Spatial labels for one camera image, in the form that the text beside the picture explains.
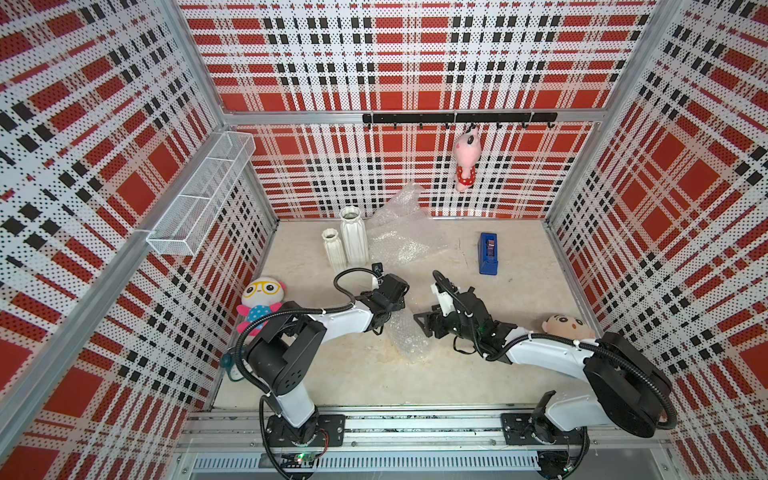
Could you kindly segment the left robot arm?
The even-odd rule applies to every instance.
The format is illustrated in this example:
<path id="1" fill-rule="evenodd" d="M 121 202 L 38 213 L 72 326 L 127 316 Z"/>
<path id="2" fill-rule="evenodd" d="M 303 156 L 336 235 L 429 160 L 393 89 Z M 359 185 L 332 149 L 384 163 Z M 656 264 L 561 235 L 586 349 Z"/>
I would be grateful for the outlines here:
<path id="1" fill-rule="evenodd" d="M 326 342 L 350 334 L 380 334 L 393 313 L 405 308 L 409 284 L 392 273 L 354 267 L 337 274 L 334 288 L 348 298 L 328 309 L 282 307 L 245 328 L 233 366 L 263 393 L 275 415 L 293 428 L 316 416 L 304 378 Z"/>

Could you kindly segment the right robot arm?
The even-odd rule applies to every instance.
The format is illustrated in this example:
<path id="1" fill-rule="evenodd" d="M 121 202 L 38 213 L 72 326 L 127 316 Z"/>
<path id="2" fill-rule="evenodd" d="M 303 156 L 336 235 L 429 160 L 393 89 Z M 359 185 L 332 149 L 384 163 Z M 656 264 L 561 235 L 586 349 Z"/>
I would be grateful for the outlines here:
<path id="1" fill-rule="evenodd" d="M 500 322 L 472 289 L 460 291 L 439 271 L 433 278 L 438 302 L 414 317 L 426 336 L 452 335 L 470 341 L 486 362 L 535 366 L 580 381 L 576 390 L 542 395 L 528 420 L 538 442 L 552 444 L 558 435 L 591 426 L 612 424 L 640 438 L 677 426 L 670 380 L 622 336 L 572 339 Z"/>

